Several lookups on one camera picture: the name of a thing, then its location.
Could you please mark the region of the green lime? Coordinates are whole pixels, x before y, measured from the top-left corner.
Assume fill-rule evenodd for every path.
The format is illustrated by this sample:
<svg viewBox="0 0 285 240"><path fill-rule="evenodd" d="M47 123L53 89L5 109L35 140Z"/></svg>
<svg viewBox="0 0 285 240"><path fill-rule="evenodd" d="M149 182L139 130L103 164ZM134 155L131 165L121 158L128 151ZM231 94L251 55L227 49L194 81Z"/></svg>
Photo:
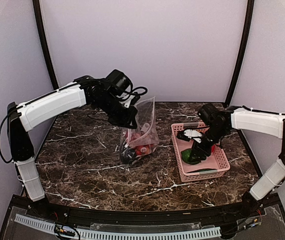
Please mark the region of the green lime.
<svg viewBox="0 0 285 240"><path fill-rule="evenodd" d="M197 157L191 157L192 149L187 148L180 152L181 160L189 165L197 165L201 162L201 160Z"/></svg>

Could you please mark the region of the green cucumber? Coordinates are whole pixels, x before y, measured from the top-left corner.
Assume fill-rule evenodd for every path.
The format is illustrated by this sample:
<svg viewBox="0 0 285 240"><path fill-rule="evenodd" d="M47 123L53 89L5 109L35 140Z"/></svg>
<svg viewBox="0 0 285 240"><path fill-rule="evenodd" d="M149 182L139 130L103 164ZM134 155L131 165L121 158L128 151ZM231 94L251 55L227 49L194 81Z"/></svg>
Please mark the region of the green cucumber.
<svg viewBox="0 0 285 240"><path fill-rule="evenodd" d="M208 172L217 172L218 169L215 168L202 168L202 169L197 169L195 171L193 171L192 173L201 173L201 172L205 172L205 174L207 174Z"/></svg>

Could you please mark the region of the clear zip top bag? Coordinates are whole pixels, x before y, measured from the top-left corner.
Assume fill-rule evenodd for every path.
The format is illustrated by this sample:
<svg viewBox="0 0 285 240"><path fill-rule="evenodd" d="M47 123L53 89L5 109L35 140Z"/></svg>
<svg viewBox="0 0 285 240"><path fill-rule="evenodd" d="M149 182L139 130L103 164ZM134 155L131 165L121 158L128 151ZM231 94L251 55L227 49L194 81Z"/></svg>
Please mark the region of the clear zip top bag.
<svg viewBox="0 0 285 240"><path fill-rule="evenodd" d="M136 129L128 129L128 128L122 128L121 129L120 144L119 144L119 159L120 159L120 153L124 150L123 145L125 143L125 134L127 131L132 131L132 132L141 131L143 133L153 134L153 135L158 136L158 133L156 130L156 102L155 102L155 98L152 97L149 99L139 101L138 103L135 104L135 108L138 110L138 113L135 117L136 122L137 122L137 128Z"/></svg>

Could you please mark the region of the red lychee bunch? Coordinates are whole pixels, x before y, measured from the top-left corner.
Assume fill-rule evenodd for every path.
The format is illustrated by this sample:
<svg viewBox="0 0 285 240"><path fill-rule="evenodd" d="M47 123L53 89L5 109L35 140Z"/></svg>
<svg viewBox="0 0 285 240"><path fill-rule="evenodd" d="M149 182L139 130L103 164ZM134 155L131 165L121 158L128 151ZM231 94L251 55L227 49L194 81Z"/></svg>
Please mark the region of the red lychee bunch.
<svg viewBox="0 0 285 240"><path fill-rule="evenodd" d="M128 130L124 137L124 150L129 148L135 149L137 157L153 153L159 144L157 134L147 134L146 132L133 132Z"/></svg>

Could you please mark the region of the purple eggplant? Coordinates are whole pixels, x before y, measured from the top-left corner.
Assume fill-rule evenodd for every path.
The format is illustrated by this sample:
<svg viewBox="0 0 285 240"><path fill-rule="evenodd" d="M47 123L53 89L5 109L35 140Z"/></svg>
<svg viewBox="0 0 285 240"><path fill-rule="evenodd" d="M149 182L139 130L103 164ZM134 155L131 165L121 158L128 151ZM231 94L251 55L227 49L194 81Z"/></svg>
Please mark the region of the purple eggplant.
<svg viewBox="0 0 285 240"><path fill-rule="evenodd" d="M134 148L126 148L120 153L120 160L123 164L130 164L137 158L137 153Z"/></svg>

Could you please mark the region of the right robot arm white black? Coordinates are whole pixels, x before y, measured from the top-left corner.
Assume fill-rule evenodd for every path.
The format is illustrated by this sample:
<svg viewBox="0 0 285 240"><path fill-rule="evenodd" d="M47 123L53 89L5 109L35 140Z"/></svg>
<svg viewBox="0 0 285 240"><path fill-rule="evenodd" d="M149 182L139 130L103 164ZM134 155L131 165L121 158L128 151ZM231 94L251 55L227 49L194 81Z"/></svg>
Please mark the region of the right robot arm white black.
<svg viewBox="0 0 285 240"><path fill-rule="evenodd" d="M212 146L232 130L247 130L267 134L282 140L281 151L276 162L244 195L237 212L248 217L257 209L260 202L274 188L285 180L285 113L257 110L246 106L229 106L219 110L207 103L198 111L198 116L208 126L208 130L195 140L189 162L196 163L211 155Z"/></svg>

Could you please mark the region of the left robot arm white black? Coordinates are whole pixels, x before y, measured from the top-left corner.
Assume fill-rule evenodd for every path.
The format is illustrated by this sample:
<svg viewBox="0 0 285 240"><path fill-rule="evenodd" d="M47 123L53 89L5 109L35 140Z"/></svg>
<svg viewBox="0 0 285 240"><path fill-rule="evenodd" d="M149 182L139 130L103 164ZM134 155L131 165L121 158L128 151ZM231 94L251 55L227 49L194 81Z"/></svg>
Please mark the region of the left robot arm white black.
<svg viewBox="0 0 285 240"><path fill-rule="evenodd" d="M123 72L113 70L105 78L85 75L28 102L12 102L7 106L7 115L2 122L7 124L11 159L4 162L15 164L36 213L42 218L49 218L53 214L53 206L44 200L45 191L29 132L51 118L85 105L104 111L111 125L136 129L138 110L135 103L140 97L132 81Z"/></svg>

